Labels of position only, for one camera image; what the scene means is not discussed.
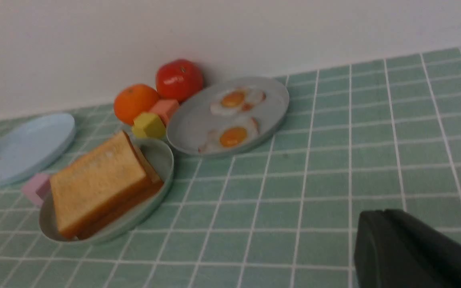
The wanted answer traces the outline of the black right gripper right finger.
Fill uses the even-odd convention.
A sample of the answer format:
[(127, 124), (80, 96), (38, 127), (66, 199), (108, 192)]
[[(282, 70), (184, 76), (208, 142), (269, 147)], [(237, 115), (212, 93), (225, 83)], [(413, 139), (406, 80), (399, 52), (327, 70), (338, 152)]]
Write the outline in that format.
[(460, 243), (402, 210), (387, 209), (384, 213), (401, 230), (418, 262), (431, 267), (453, 288), (461, 288)]

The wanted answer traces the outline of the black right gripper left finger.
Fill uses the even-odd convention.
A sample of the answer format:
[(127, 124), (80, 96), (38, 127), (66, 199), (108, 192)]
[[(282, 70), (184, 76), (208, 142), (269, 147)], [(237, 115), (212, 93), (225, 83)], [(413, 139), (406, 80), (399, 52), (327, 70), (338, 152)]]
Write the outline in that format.
[(357, 224), (354, 264), (357, 284), (360, 288), (389, 288), (389, 270), (384, 263), (381, 247), (385, 238), (381, 228), (386, 227), (386, 210), (363, 211)]

